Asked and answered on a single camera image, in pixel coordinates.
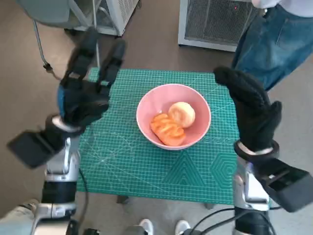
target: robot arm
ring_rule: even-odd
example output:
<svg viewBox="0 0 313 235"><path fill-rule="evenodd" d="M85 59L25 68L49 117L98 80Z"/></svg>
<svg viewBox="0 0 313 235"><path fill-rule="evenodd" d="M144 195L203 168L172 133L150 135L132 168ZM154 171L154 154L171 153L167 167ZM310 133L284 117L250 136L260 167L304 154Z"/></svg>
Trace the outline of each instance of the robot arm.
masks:
<svg viewBox="0 0 313 235"><path fill-rule="evenodd" d="M126 49L123 40L116 40L101 65L98 80L83 80L95 56L97 38L98 33L89 28L72 52L58 89L60 114L49 116L44 130L25 131L8 144L28 167L46 164L42 200L37 206L32 228L35 235L48 234L49 230L56 235L76 234L79 229L80 224L70 219L76 212L79 137L109 108L110 88Z"/></svg>
<svg viewBox="0 0 313 235"><path fill-rule="evenodd" d="M236 107L240 140L234 143L237 171L233 176L236 235L271 234L268 211L273 199L288 212L313 201L313 178L278 159L273 140L281 120L282 105L270 103L262 86L249 75L219 67L216 82L226 86Z"/></svg>

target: white shirt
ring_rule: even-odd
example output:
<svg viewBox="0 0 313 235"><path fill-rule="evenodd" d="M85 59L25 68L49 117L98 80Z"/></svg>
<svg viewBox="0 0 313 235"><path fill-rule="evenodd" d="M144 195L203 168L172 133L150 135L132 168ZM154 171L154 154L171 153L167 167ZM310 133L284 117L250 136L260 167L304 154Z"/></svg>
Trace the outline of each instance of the white shirt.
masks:
<svg viewBox="0 0 313 235"><path fill-rule="evenodd" d="M280 4L289 13L301 17L313 17L313 0L252 0L257 8L270 8Z"/></svg>

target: black cable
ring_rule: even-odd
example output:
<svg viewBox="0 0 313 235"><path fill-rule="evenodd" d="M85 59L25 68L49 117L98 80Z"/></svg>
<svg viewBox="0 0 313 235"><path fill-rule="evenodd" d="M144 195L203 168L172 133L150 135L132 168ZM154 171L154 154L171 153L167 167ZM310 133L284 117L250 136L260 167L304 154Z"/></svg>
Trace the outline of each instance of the black cable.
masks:
<svg viewBox="0 0 313 235"><path fill-rule="evenodd" d="M281 206L279 206L279 207L271 207L271 208L270 208L270 210L271 210L271 211L274 211L274 210L280 210L280 209L282 209L282 207L281 207Z"/></svg>
<svg viewBox="0 0 313 235"><path fill-rule="evenodd" d="M85 188L85 203L84 203L84 207L81 213L81 216L78 220L77 223L77 232L79 231L80 226L83 224L84 220L85 220L85 215L87 213L87 209L88 209L88 204L89 204L89 192L88 192L88 187L87 187L87 181L86 178L83 174L83 171L81 170L81 168L79 168L79 174L82 177L83 183L84 183L84 188Z"/></svg>
<svg viewBox="0 0 313 235"><path fill-rule="evenodd" d="M267 218L264 214L262 214L261 211L254 211L254 210L251 210L251 211L243 211L243 212L241 212L240 214L238 214L238 215L236 215L236 216L234 216L234 217L231 217L231 218L226 219L226 220L224 220L224 221L222 221L222 222L219 222L219 223L217 223L217 224L215 224L215 225L212 225L211 227L208 227L207 229L203 230L203 231L200 233L200 235L207 234L208 232L212 231L213 229L216 229L216 228L218 228L218 227L220 227L220 226L223 226L223 225L225 225L225 224L228 224L228 223L230 223L230 222L232 222L232 221L234 221L234 220L236 220L236 219L241 218L241 217L244 216L245 214L249 214L249 213L258 213L258 214L260 214L260 215L265 219L265 221L267 222L267 224L269 225L270 229L272 230L272 234L273 234L273 235L277 235L277 233L276 233L276 231L275 231L275 229L274 229L272 223L268 220L268 218Z"/></svg>
<svg viewBox="0 0 313 235"><path fill-rule="evenodd" d="M194 231L203 221L205 221L206 219L210 218L211 216L214 216L215 214L220 213L220 212L233 211L233 210L235 210L235 208L226 208L226 209L221 209L221 210L219 210L219 211L216 211L216 212L213 212L213 213L207 215L207 216L204 217L202 220L200 220L198 224L196 224L196 225L192 228L192 230L190 231L189 234L192 235L193 231Z"/></svg>

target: green cutting mat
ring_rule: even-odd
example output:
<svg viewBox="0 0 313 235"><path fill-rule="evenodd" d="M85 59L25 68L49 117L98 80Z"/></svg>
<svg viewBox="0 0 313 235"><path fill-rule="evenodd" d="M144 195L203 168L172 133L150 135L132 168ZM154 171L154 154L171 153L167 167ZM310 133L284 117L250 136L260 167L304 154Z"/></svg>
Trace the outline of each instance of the green cutting mat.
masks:
<svg viewBox="0 0 313 235"><path fill-rule="evenodd" d="M90 80L97 79L92 69ZM212 122L206 136L182 151L151 144L136 123L140 99L152 88L180 83L207 100ZM111 90L110 109L81 137L81 167L91 192L232 204L235 109L212 73L121 70ZM82 182L79 190L84 190Z"/></svg>

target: white sneaker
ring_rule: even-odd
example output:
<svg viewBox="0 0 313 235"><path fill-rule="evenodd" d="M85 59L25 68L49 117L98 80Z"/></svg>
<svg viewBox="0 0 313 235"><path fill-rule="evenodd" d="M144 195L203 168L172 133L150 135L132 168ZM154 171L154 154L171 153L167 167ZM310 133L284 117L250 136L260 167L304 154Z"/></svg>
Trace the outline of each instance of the white sneaker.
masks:
<svg viewBox="0 0 313 235"><path fill-rule="evenodd" d="M175 235L182 235L187 229L191 229L186 220L180 220L175 227Z"/></svg>
<svg viewBox="0 0 313 235"><path fill-rule="evenodd" d="M153 235L153 224L149 219L141 220L139 226L141 226L148 233L148 235Z"/></svg>

